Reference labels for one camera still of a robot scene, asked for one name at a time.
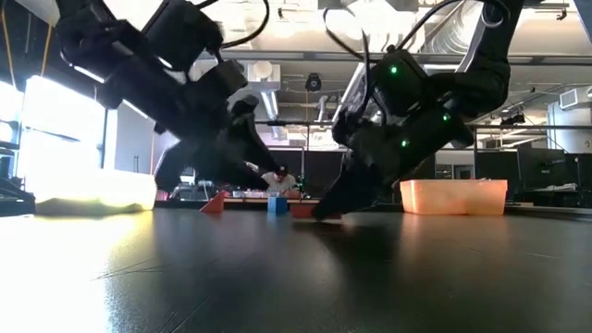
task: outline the ceiling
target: ceiling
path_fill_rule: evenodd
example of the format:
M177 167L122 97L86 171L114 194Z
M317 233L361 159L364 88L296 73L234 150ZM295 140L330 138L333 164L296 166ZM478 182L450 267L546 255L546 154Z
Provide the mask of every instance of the ceiling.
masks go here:
M32 0L19 0L20 3ZM105 0L114 14L128 19L137 28L141 28L155 12L162 0ZM329 0L269 0L271 4L270 20L267 28L255 40L239 46L245 52L257 52L265 55L270 51L310 51L316 54L341 52L324 31L321 8L330 3ZM350 9L357 18L348 17L343 12L329 13L327 20L330 28L353 49L361 50L362 42L359 32L360 24L369 35L370 49L380 53L385 45L397 43L412 25L429 9L432 0L358 0ZM434 16L421 29L409 49L412 53L422 53L429 49L428 43L437 38L449 38L458 28L462 20L464 30L460 43L461 51L451 48L441 52L461 54L462 48L468 46L472 31L476 24L475 18L467 18L468 9L477 6L476 1L466 0L463 6L455 11L456 6L449 6L439 15ZM417 6L412 11L397 11L393 7ZM572 1L547 0L546 5L552 9L528 8L523 11L521 23L512 40L511 55L561 55L588 56L592 58L590 43L580 17ZM567 17L556 20L561 12L558 8L567 7ZM265 11L261 0L220 0L206 8L212 19L219 21L225 33L225 39L235 40L254 31L260 24ZM357 63L348 61L291 61L273 60L280 65L281 89L277 91L278 117L283 119L316 119L316 103L323 95L329 97L328 112L335 109L336 101L345 91ZM323 82L321 92L309 92L304 83L310 73L318 73ZM544 121L546 103L554 102L561 93L574 85L592 84L592 67L578 66L512 66L512 82L510 97L505 106L491 117L478 119L480 123L499 122L502 112L512 105L524 102L525 112L534 122ZM266 118L265 110L258 111L258 117Z

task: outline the window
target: window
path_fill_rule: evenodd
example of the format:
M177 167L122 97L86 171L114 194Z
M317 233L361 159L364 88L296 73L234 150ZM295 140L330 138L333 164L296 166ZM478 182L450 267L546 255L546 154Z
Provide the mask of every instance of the window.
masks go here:
M19 114L23 93L0 81L0 142L19 143Z
M105 109L93 99L41 77L27 80L18 176L34 191L35 175L101 166Z

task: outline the orange container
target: orange container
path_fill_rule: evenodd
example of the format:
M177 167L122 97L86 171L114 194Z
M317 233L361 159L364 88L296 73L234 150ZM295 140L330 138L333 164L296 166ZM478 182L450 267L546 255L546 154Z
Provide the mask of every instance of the orange container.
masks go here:
M409 180L401 183L403 208L420 215L500 216L507 180Z

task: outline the black table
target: black table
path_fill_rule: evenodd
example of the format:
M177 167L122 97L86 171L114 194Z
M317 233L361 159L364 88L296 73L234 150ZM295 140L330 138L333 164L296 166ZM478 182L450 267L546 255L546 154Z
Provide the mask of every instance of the black table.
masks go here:
M0 219L6 332L589 332L592 224L156 209Z

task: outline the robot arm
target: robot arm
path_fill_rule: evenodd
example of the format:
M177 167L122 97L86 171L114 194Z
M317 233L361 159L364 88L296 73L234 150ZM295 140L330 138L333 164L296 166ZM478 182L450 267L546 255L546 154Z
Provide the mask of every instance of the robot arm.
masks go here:
M223 43L218 25L201 10L211 1L194 5L164 0L141 31L117 19L102 0L18 1L55 26L62 58L92 74L99 103L118 108L125 100L155 121L156 132L167 130L179 138L156 168L159 188L170 191L177 186L187 166L211 180L228 180L231 175L231 182L245 187L267 187L242 162L277 168L254 131L256 104L240 115L227 110L228 98L248 82L241 65L224 61L219 51L241 41ZM267 0L264 3L262 27L269 11ZM202 52L216 56L218 63L199 80L191 80L188 72ZM173 75L180 72L185 74L183 81ZM236 147L231 150L220 142Z
M505 102L511 74L508 50L524 1L500 0L497 6L485 1L478 27L482 34L465 58L470 61L463 61L469 64L464 72L430 77L405 50L389 48L369 73L372 97L387 117L404 120L377 125L359 119L359 113L339 115L333 136L351 154L333 188L314 209L318 220L369 207L384 187L391 187L449 142L474 143L464 121ZM501 18L499 25L490 23Z

